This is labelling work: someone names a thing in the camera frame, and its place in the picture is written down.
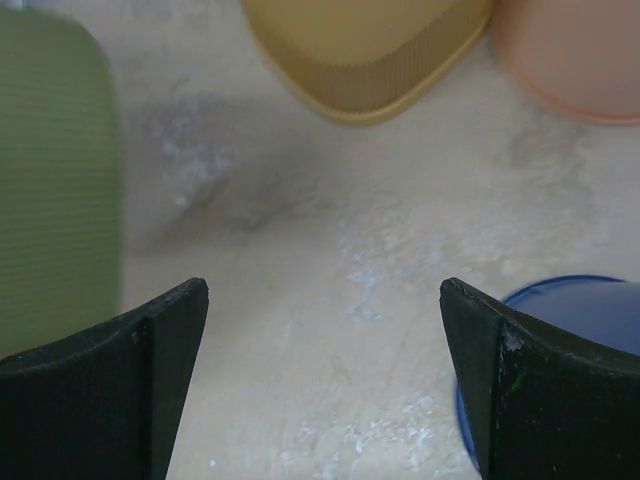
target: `blue bowl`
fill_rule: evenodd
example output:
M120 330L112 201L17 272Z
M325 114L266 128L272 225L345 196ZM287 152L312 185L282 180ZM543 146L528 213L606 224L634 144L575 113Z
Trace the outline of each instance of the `blue bowl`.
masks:
M527 285L502 301L588 340L640 355L640 284L599 275L567 275ZM462 440L479 470L458 384L455 405Z

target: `black object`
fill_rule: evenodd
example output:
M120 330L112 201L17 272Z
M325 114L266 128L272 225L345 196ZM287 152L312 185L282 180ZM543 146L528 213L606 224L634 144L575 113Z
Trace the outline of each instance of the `black object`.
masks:
M0 361L0 479L163 480L208 304L192 279Z
M483 479L640 478L640 357L458 279L440 291Z

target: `stained surface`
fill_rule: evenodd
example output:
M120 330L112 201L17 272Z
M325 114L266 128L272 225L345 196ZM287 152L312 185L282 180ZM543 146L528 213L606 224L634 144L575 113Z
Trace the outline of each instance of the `stained surface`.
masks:
M487 43L359 130L287 93L235 1L57 8L106 48L127 119L123 308L211 289L170 480L477 478L440 282L640 279L639 130L540 111Z

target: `green fabric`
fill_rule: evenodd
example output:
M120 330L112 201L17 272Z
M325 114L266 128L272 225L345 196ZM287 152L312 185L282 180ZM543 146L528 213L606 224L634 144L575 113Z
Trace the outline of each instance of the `green fabric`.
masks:
M0 7L0 357L115 314L121 151L81 26Z

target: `yellow container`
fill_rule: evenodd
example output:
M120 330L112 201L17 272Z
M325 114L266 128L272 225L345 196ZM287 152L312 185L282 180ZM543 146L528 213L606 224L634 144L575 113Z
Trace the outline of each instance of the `yellow container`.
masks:
M335 120L368 125L409 107L482 34L493 0L243 0L281 78Z

